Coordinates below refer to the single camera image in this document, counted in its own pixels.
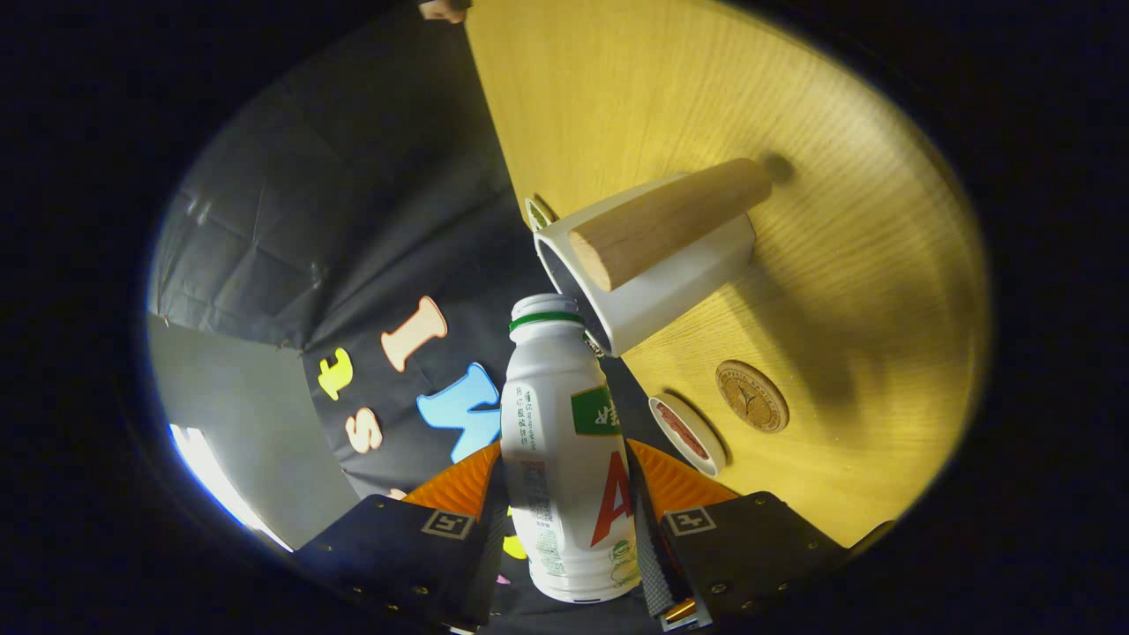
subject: wood grain surface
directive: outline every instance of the wood grain surface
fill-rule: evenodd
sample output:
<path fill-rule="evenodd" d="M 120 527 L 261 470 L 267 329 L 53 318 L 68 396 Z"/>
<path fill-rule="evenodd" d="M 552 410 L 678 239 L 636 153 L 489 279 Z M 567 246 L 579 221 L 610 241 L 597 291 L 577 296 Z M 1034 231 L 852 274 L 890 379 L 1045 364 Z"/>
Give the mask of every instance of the wood grain surface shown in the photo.
<path fill-rule="evenodd" d="M 974 216 L 928 139 L 846 67 L 723 5 L 476 0 L 466 28 L 519 199 L 567 216 L 734 157 L 777 174 L 749 212 L 745 275 L 624 360 L 718 430 L 725 485 L 848 546 L 905 511 L 961 440 L 989 345 Z M 787 429 L 729 410 L 726 359 L 780 389 Z"/>

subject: foam letter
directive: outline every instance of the foam letter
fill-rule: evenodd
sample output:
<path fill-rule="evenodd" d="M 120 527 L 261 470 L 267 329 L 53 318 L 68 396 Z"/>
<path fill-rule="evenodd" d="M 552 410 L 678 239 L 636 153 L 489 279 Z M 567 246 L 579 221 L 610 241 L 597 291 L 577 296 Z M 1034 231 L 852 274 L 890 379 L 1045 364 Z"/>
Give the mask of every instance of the foam letter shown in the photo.
<path fill-rule="evenodd" d="M 376 415 L 368 408 L 361 408 L 357 410 L 356 417 L 345 419 L 345 434 L 349 435 L 349 443 L 353 450 L 361 454 L 376 450 L 384 441 L 380 426 L 376 423 Z"/>
<path fill-rule="evenodd" d="M 447 321 L 428 296 L 420 298 L 420 307 L 394 333 L 382 333 L 380 346 L 396 371 L 404 372 L 404 362 L 431 338 L 447 334 Z"/>
<path fill-rule="evenodd" d="M 631 517 L 631 499 L 628 497 L 628 471 L 623 467 L 620 451 L 612 452 L 612 461 L 607 466 L 607 481 L 604 484 L 604 502 L 599 505 L 599 517 L 596 519 L 596 531 L 592 532 L 592 545 L 595 547 L 612 531 L 612 521 L 620 514 Z"/>
<path fill-rule="evenodd" d="M 450 462 L 457 463 L 493 443 L 501 432 L 501 410 L 472 408 L 498 402 L 498 389 L 487 376 L 485 368 L 474 363 L 458 381 L 430 395 L 415 398 L 415 407 L 427 425 L 434 428 L 463 428 L 450 451 Z"/>
<path fill-rule="evenodd" d="M 336 401 L 338 391 L 352 381 L 352 362 L 349 360 L 349 354 L 343 348 L 336 349 L 333 355 L 336 356 L 338 363 L 330 367 L 329 362 L 322 359 L 322 374 L 317 375 L 317 383 L 321 384 L 325 394 L 330 395 L 330 399 Z"/>

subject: wooden cylinder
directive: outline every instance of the wooden cylinder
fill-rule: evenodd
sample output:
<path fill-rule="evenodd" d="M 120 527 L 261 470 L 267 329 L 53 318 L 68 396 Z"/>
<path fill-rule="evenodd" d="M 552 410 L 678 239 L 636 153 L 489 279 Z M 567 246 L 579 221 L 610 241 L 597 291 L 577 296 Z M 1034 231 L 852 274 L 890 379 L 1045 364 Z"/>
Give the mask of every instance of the wooden cylinder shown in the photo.
<path fill-rule="evenodd" d="M 614 207 L 569 232 L 585 271 L 611 292 L 772 193 L 768 172 L 728 160 Z"/>

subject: bottle label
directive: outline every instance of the bottle label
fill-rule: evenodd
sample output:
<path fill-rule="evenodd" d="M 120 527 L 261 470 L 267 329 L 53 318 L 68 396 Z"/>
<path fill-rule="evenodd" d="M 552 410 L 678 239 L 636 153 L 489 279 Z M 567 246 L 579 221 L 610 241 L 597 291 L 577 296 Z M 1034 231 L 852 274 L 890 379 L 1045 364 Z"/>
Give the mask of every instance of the bottle label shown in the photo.
<path fill-rule="evenodd" d="M 583 436 L 620 434 L 620 416 L 606 385 L 572 395 L 572 425 L 576 426 L 576 434 Z"/>
<path fill-rule="evenodd" d="M 537 528 L 534 549 L 541 571 L 548 575 L 564 575 L 564 563 L 561 562 L 560 542 L 558 541 L 557 517 L 553 505 L 549 501 L 549 484 L 545 479 L 544 461 L 522 461 L 522 485 L 525 489 L 530 515 Z"/>
<path fill-rule="evenodd" d="M 536 452 L 542 446 L 541 421 L 537 418 L 537 398 L 524 384 L 514 385 L 513 409 L 517 420 L 517 438 L 522 447 Z M 563 576 L 564 563 L 560 554 L 560 523 L 549 498 L 549 479 L 544 461 L 522 461 L 522 493 L 528 519 L 536 527 L 533 558 L 548 575 Z"/>

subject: green sticker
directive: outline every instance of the green sticker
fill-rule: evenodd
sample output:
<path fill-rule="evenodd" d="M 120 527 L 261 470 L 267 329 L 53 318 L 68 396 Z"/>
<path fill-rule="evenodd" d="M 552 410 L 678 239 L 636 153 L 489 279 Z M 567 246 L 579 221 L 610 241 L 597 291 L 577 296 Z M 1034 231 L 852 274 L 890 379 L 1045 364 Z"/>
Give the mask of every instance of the green sticker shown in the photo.
<path fill-rule="evenodd" d="M 620 416 L 606 385 L 572 395 L 572 424 L 576 434 L 611 436 L 620 434 Z"/>

